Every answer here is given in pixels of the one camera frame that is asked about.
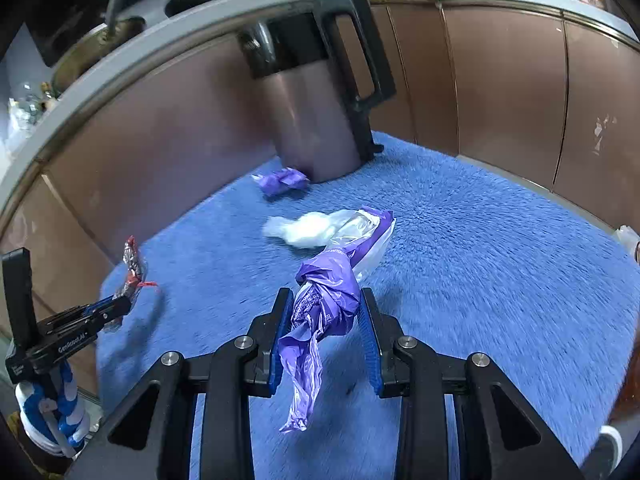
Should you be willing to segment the left blue white gloved hand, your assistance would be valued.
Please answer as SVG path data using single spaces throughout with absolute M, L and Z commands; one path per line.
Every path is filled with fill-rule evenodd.
M 90 417 L 66 360 L 54 376 L 60 380 L 60 388 L 52 398 L 36 382 L 24 380 L 15 387 L 20 419 L 26 436 L 41 451 L 73 458 L 85 445 Z

